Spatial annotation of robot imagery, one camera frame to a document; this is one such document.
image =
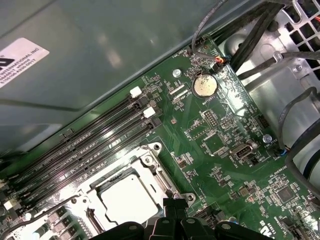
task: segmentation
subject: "sticker label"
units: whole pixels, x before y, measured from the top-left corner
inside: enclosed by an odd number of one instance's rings
[[[0,88],[39,62],[49,51],[25,38],[19,38],[0,51]]]

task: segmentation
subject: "ram slot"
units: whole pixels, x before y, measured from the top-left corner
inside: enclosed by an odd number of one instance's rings
[[[79,132],[76,132],[70,138],[60,142],[48,153],[45,153],[44,155],[38,157],[35,161],[31,163],[31,165],[25,168],[23,172],[19,173],[18,175],[15,174],[15,176],[9,177],[9,180],[12,181],[13,179],[13,181],[16,181],[16,183],[24,181],[24,176],[28,176],[32,174],[33,171],[41,168],[45,160],[50,159],[49,161],[51,162],[54,159],[59,158],[61,155],[56,155],[58,152],[72,145],[78,138],[87,135],[88,133],[99,127],[99,125],[102,125],[105,121],[109,120],[110,118],[113,118],[120,112],[124,111],[128,106],[130,106],[130,104],[130,98],[126,98],[122,102],[118,103],[116,106],[112,107],[110,110],[98,117],[95,121],[82,128]]]
[[[80,171],[75,171],[71,173],[68,177],[66,177],[61,182],[54,184],[52,188],[49,188],[47,191],[37,195],[34,199],[31,199],[28,204],[25,204],[25,208],[31,209],[34,208],[37,204],[43,202],[45,199],[52,196],[54,193],[62,190],[67,185],[71,184],[75,180],[79,179],[81,176],[85,175],[86,173],[90,172],[91,170],[95,169],[97,166],[99,166],[101,163],[106,161],[107,158],[112,157],[125,147],[129,146],[130,144],[134,143],[141,137],[143,137],[145,134],[147,134],[150,130],[153,129],[153,125],[151,123],[147,124],[145,127],[143,127],[140,131],[135,133],[134,135],[128,137],[126,140],[121,142],[119,145],[117,145],[115,148],[111,149],[110,151],[101,154],[101,156],[92,162],[89,162],[88,165],[83,166]]]
[[[100,131],[97,131],[94,134],[92,134],[85,142],[79,144],[72,152],[69,152],[68,154],[63,155],[60,158],[50,161],[48,164],[45,165],[44,170],[39,171],[38,174],[37,172],[33,173],[23,182],[20,182],[18,184],[12,184],[12,186],[16,189],[16,191],[19,191],[20,189],[25,188],[30,184],[36,183],[39,180],[44,180],[43,178],[46,178],[49,175],[54,174],[55,171],[64,168],[65,166],[63,164],[65,164],[66,161],[70,159],[72,156],[77,156],[76,158],[78,159],[81,157],[81,152],[83,152],[84,149],[88,148],[90,145],[94,145],[95,148],[98,147],[98,141],[101,137],[103,137],[108,132],[111,132],[114,128],[121,127],[123,124],[127,123],[130,119],[132,119],[135,115],[137,115],[137,110],[134,108],[131,109],[129,112],[125,112],[117,119],[113,120],[110,124],[103,127]]]
[[[61,171],[52,174],[50,177],[45,179],[44,181],[40,182],[40,184],[35,185],[32,189],[30,189],[27,193],[23,193],[20,199],[30,198],[35,196],[36,194],[40,193],[41,191],[45,190],[45,188],[49,187],[50,185],[54,184],[58,181],[61,177],[67,174],[69,171],[74,170],[78,165],[82,164],[83,160],[87,160],[92,158],[94,155],[98,154],[99,152],[103,151],[107,146],[112,144],[114,141],[122,137],[123,135],[129,133],[133,129],[137,128],[142,123],[141,119],[136,119],[134,122],[128,124],[125,128],[117,132],[112,137],[108,137],[106,141],[102,142],[100,145],[96,146],[96,148],[92,149],[92,151],[87,152],[79,159],[74,159],[67,164],[61,166]]]

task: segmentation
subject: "black cable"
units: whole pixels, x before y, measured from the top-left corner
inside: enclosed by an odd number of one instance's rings
[[[252,10],[248,11],[244,15],[238,17],[237,19],[233,20],[220,30],[210,34],[210,36],[216,40],[214,42],[219,46],[222,44],[225,40],[227,40],[230,36],[238,32],[240,29],[242,29],[244,26],[251,23],[253,20],[260,17],[267,9],[268,3],[263,2],[253,8]]]
[[[284,129],[284,124],[285,124],[285,120],[286,120],[286,118],[288,116],[288,113],[290,112],[290,110],[292,109],[292,107],[295,104],[305,100],[311,94],[317,95],[317,89],[314,86],[309,87],[302,94],[300,94],[298,97],[296,97],[291,102],[289,102],[285,106],[285,108],[282,110],[282,112],[280,114],[280,117],[279,117],[279,120],[278,120],[278,130],[277,130],[277,137],[278,137],[278,143],[279,143],[280,149],[282,149],[282,150],[286,149],[286,146],[285,146],[285,143],[284,143],[283,129]]]
[[[259,18],[248,37],[231,58],[230,65],[234,72],[239,70],[249,55],[253,52],[266,29],[282,7],[283,5],[281,4],[271,3],[265,13]]]
[[[251,42],[255,40],[255,37],[257,36],[257,33],[259,29],[261,28],[264,21],[266,21],[268,15],[272,11],[272,7],[274,6],[274,3],[271,3],[265,10],[265,12],[261,15],[261,17],[258,19],[254,27],[252,28],[249,35],[246,37],[244,42],[240,45],[239,49],[236,51],[236,53],[232,56],[230,65],[232,68],[235,67],[235,62],[238,61],[241,58],[241,55],[243,55],[246,52],[246,49],[250,46]]]
[[[293,5],[291,0],[267,0],[267,2],[275,3],[275,4],[284,4],[288,6]]]
[[[222,7],[223,4],[225,4],[228,0],[220,0],[212,9],[211,11],[204,17],[204,19],[201,21],[201,23],[199,24],[197,30],[195,31],[193,37],[192,37],[192,41],[191,41],[191,49],[192,52],[197,55],[200,58],[204,58],[204,59],[212,59],[214,61],[216,61],[216,57],[213,55],[209,55],[209,54],[205,54],[202,52],[197,51],[196,49],[196,41],[198,38],[199,33],[201,32],[201,30],[203,29],[203,27],[205,26],[205,24],[208,22],[209,18],[219,9]]]
[[[301,182],[312,194],[320,200],[320,191],[313,186],[299,171],[294,163],[294,157],[313,139],[320,135],[320,118],[315,121],[293,144],[291,150],[288,152],[284,162],[288,170],[291,171],[293,176]]]
[[[34,223],[35,221],[39,220],[40,218],[44,217],[45,215],[48,215],[50,213],[52,213],[53,211],[55,211],[56,209],[62,207],[63,205],[65,205],[67,202],[69,202],[71,199],[74,199],[76,197],[79,197],[78,195],[73,195],[72,197],[69,197],[68,199],[60,202],[58,205],[55,205],[54,207],[48,209],[47,211],[44,211],[43,213],[41,213],[40,215],[36,216],[35,218],[32,218],[31,220],[29,221],[23,221],[23,222],[20,222],[18,223],[17,225],[9,228],[8,230],[4,231],[2,233],[2,235],[0,236],[0,240],[4,240],[6,238],[7,235],[9,235],[10,233],[12,233],[14,230],[20,228],[20,227],[23,227],[23,226],[26,226],[26,225],[29,225],[29,224],[32,224]]]
[[[258,6],[254,7],[253,9],[249,10],[248,12],[246,12],[245,14],[241,15],[240,17],[236,18],[235,20],[233,20],[232,22],[228,23],[227,25],[225,25],[224,27],[220,28],[219,30],[210,33],[211,38],[216,39],[218,37],[220,37],[221,35],[227,33],[230,28],[235,27],[235,25],[238,25],[242,22],[246,22],[247,18],[250,18],[252,15],[255,15],[255,13],[258,11],[260,12],[260,10],[265,10],[265,8],[268,6],[268,2],[262,2],[261,4],[259,4]]]
[[[313,52],[313,51],[294,51],[294,52],[284,52],[282,53],[283,59],[290,59],[290,58],[297,58],[297,59],[309,59],[309,60],[320,60],[320,52]],[[267,61],[261,63],[260,65],[256,66],[255,68],[241,73],[238,78],[240,80],[247,79],[252,75],[262,72],[267,68],[271,67],[277,61],[274,57],[268,59]]]
[[[320,149],[312,155],[312,157],[306,164],[303,171],[303,176],[305,177],[305,179],[308,179],[308,180],[310,179],[311,173],[313,172],[315,166],[319,161],[320,161]]]

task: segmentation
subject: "usb port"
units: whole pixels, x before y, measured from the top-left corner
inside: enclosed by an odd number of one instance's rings
[[[238,159],[243,159],[252,153],[252,148],[250,145],[243,143],[237,146],[236,148],[234,148],[232,150],[232,153],[236,155]]]

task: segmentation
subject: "metal grille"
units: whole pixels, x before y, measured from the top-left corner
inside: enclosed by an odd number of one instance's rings
[[[320,0],[306,0],[304,4],[293,1],[293,6],[285,9],[290,22],[285,27],[298,49],[305,51],[320,50]],[[320,62],[306,60],[315,76],[320,80]]]

